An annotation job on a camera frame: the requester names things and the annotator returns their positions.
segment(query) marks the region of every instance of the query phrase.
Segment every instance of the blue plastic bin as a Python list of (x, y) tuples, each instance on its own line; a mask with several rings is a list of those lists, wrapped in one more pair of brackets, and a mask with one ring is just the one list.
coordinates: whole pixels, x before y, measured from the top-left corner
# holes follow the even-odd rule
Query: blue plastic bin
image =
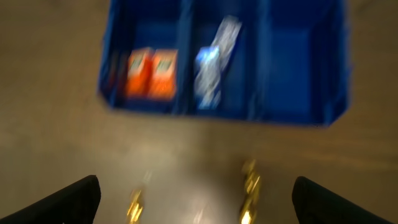
[[(224, 16), (243, 23), (216, 111), (196, 110), (193, 63)], [(113, 108), (276, 123), (329, 125), (348, 106), (343, 0), (112, 0), (99, 92)], [(133, 49), (178, 49), (171, 102), (126, 98)]]

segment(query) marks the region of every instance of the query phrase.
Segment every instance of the gold object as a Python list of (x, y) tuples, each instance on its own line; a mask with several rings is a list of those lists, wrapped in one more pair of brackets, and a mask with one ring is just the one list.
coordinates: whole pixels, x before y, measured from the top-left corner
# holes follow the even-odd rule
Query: gold object
[(244, 202), (239, 217), (240, 224), (253, 224), (257, 215), (257, 203), (259, 200), (259, 191), (261, 177), (255, 170), (256, 161), (247, 161), (244, 163), (242, 172), (244, 180)]
[(142, 189), (133, 190), (131, 192), (131, 202), (127, 211), (127, 224), (139, 224), (139, 217), (144, 209), (144, 201), (142, 199)]

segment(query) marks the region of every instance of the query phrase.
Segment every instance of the empty compartment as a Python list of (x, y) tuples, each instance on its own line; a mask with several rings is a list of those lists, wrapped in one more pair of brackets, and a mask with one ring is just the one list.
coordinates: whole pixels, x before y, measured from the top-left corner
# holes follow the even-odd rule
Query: empty compartment
[(237, 17), (242, 28), (236, 39), (236, 45), (229, 61), (229, 66), (221, 76), (221, 101), (215, 110), (197, 110), (192, 100), (193, 114), (220, 116), (224, 118), (246, 119), (248, 108), (248, 72), (254, 68), (253, 23), (255, 16), (251, 12), (255, 7), (253, 0), (194, 0), (192, 27), (192, 61), (200, 48), (211, 45), (221, 21), (226, 16)]
[[(128, 110), (155, 111), (171, 113), (177, 110), (175, 100), (180, 93), (178, 78), (186, 76), (189, 34), (185, 31), (190, 26), (182, 16), (183, 0), (148, 0), (148, 1), (115, 1), (109, 22), (111, 31), (109, 54), (119, 55), (117, 84), (111, 102), (113, 106)], [(127, 59), (131, 51), (151, 47), (156, 49), (178, 49), (177, 60), (177, 93), (172, 101), (153, 100), (150, 98), (127, 97), (124, 94), (127, 77)]]
[(341, 58), (347, 38), (342, 1), (271, 0), (270, 9), (272, 57), (262, 118), (330, 124), (346, 108), (339, 101), (346, 98), (348, 74)]

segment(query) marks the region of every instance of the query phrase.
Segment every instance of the orange snack package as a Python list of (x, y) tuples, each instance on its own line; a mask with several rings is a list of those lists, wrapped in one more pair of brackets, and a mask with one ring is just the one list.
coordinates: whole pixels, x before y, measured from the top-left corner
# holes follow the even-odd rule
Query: orange snack package
[(160, 100), (171, 100), (176, 92), (177, 50), (156, 50), (153, 75), (148, 95)]
[(149, 87), (152, 73), (152, 50), (133, 50), (129, 58), (126, 82), (127, 96), (144, 96)]

